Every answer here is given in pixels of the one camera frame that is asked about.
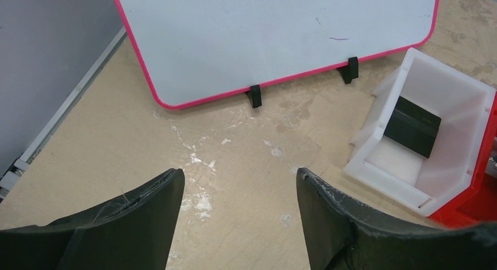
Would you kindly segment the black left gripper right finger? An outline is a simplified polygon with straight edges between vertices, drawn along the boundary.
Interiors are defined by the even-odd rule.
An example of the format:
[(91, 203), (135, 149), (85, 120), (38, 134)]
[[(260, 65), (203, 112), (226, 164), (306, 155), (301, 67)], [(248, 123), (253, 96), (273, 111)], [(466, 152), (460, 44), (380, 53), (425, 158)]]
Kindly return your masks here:
[(496, 224), (444, 230), (383, 213), (299, 168), (296, 188), (312, 269), (495, 269)]

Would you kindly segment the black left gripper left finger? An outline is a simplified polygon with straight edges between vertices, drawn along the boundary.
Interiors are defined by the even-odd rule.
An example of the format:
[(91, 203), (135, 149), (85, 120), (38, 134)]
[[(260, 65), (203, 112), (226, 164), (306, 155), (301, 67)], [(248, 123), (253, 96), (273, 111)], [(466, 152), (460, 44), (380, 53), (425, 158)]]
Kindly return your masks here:
[(185, 187), (181, 169), (47, 225), (1, 231), (2, 269), (165, 269)]

